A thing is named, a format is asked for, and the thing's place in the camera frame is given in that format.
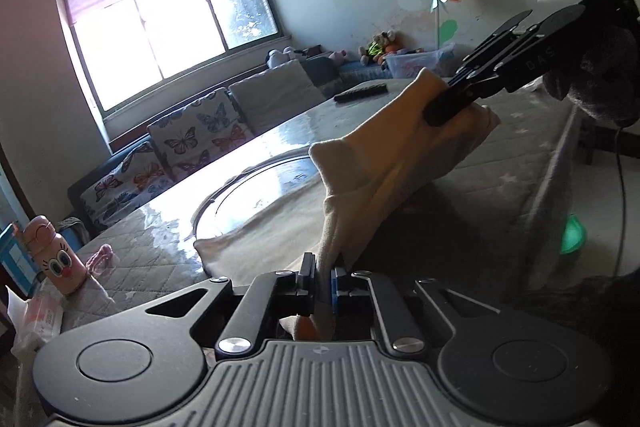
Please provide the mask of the cream beige garment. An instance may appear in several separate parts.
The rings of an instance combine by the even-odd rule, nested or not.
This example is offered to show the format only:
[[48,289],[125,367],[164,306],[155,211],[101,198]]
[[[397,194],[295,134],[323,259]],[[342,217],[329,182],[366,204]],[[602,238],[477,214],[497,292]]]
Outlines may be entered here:
[[473,103],[442,127],[429,126],[423,109],[445,89],[439,77],[423,69],[354,131],[312,144],[317,176],[233,232],[195,241],[206,273],[248,284],[265,272],[296,270],[303,254],[314,254],[314,313],[303,317],[295,312],[281,324],[297,340],[330,339],[335,331],[334,263],[342,260],[352,267],[400,204],[465,160],[500,122],[489,107]]

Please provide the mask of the clear plastic storage box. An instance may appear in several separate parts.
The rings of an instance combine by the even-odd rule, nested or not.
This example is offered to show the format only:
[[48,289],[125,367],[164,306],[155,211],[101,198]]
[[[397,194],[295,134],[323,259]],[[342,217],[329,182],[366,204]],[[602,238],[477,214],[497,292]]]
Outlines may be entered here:
[[394,78],[414,78],[424,68],[439,77],[450,77],[454,75],[461,61],[462,57],[454,43],[448,43],[435,51],[386,56],[386,66]]

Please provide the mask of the black remote control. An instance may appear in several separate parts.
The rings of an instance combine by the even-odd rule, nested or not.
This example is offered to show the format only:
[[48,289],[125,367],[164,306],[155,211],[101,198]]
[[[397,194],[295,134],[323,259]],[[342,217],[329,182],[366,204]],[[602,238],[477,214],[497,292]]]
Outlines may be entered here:
[[337,95],[334,95],[333,101],[336,104],[344,104],[358,100],[364,100],[365,98],[373,98],[386,94],[388,92],[385,83],[371,84],[371,86],[358,87],[352,90],[348,90]]

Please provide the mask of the plush toys pile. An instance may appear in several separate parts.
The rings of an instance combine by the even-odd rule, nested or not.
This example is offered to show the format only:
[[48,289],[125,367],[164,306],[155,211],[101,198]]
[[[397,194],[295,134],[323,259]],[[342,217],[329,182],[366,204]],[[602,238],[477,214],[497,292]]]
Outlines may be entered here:
[[366,46],[358,50],[359,60],[363,66],[376,64],[386,67],[386,57],[405,49],[398,33],[394,30],[381,31],[375,34]]

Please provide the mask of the round glass turntable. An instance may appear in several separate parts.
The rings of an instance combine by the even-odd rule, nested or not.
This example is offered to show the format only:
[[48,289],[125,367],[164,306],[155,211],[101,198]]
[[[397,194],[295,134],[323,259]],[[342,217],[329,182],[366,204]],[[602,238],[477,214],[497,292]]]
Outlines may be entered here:
[[216,188],[192,216],[194,239],[228,234],[273,202],[317,178],[318,169],[308,150],[308,146],[303,146],[268,158]]

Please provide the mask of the grey quilted star table mat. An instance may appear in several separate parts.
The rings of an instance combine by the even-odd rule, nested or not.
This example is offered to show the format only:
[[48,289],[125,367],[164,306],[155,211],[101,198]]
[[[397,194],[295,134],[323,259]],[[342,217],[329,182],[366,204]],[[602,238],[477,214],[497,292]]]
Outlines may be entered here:
[[[427,371],[367,341],[270,340],[213,369],[234,283],[208,275],[191,219],[248,167],[352,131],[384,96],[324,102],[191,174],[101,235],[118,263],[70,299],[62,332],[26,369],[21,426],[469,426]],[[499,126],[422,188],[362,256],[397,285],[428,273],[492,301],[550,274],[570,205],[576,108],[541,93],[488,100]]]

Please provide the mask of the blue sofa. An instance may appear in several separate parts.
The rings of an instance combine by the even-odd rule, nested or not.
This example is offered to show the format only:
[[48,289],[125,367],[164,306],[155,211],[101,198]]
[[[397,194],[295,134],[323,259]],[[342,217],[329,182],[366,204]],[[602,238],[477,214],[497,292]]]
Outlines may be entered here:
[[338,67],[320,56],[215,88],[157,118],[139,139],[72,184],[73,216],[96,236],[256,136],[359,83],[390,77],[384,66]]

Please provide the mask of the green round object on floor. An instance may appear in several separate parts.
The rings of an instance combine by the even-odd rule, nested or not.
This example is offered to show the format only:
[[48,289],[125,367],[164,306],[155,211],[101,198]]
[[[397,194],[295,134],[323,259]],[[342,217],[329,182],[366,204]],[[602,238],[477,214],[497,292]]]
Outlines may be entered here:
[[582,249],[582,246],[585,245],[586,239],[587,231],[582,221],[580,221],[576,215],[569,215],[562,236],[561,255],[577,255]]

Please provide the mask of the butterfly cushion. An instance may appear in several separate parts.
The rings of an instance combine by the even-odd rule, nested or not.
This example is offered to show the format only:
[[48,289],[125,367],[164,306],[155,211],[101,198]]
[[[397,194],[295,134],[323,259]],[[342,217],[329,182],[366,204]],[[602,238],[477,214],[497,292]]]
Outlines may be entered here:
[[93,228],[102,232],[173,185],[146,139],[82,190],[79,200]]
[[148,127],[167,173],[175,182],[254,138],[226,89],[217,89]]

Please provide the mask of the left butterfly cushion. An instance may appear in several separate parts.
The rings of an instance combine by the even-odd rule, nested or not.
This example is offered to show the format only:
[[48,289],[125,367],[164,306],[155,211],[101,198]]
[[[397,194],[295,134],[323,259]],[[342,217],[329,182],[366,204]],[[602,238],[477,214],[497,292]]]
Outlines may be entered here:
[[146,139],[82,190],[79,200],[93,228],[102,232],[173,185]]

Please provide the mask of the white plush toy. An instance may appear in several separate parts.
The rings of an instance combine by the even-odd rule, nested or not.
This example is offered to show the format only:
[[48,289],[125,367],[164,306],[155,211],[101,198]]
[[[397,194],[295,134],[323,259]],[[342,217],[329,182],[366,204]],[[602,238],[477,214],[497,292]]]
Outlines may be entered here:
[[266,58],[266,64],[269,69],[274,69],[295,59],[295,50],[292,46],[287,46],[282,51],[277,49],[270,50]]

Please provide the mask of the plain beige cushion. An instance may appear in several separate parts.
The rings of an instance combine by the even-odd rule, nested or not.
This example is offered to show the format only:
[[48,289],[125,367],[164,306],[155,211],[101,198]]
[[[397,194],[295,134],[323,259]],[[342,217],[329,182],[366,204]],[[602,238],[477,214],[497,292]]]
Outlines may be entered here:
[[232,83],[229,91],[256,135],[326,101],[297,60]]

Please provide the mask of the pink cartoon water bottle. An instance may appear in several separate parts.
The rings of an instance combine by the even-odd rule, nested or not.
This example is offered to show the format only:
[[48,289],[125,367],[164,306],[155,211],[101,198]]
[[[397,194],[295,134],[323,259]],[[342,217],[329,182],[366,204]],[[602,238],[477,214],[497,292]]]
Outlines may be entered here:
[[87,268],[47,217],[35,217],[24,229],[13,225],[13,232],[18,245],[62,295],[72,295],[85,283]]

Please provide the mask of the white tissue pack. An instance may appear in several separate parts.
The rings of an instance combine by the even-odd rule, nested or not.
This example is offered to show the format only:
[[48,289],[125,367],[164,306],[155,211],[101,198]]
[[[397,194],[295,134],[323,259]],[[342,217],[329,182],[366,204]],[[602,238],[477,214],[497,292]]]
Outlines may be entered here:
[[8,291],[8,317],[15,329],[11,353],[25,362],[62,329],[63,295],[53,286],[43,286],[35,296],[23,300],[11,288]]

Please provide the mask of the blue cabinet in doorway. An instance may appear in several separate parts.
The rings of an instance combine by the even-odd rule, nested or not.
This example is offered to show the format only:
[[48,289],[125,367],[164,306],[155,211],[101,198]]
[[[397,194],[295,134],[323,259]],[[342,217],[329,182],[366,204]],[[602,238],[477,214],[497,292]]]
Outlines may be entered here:
[[34,295],[37,288],[39,269],[18,239],[17,232],[18,228],[14,223],[7,225],[1,232],[1,283],[26,300]]

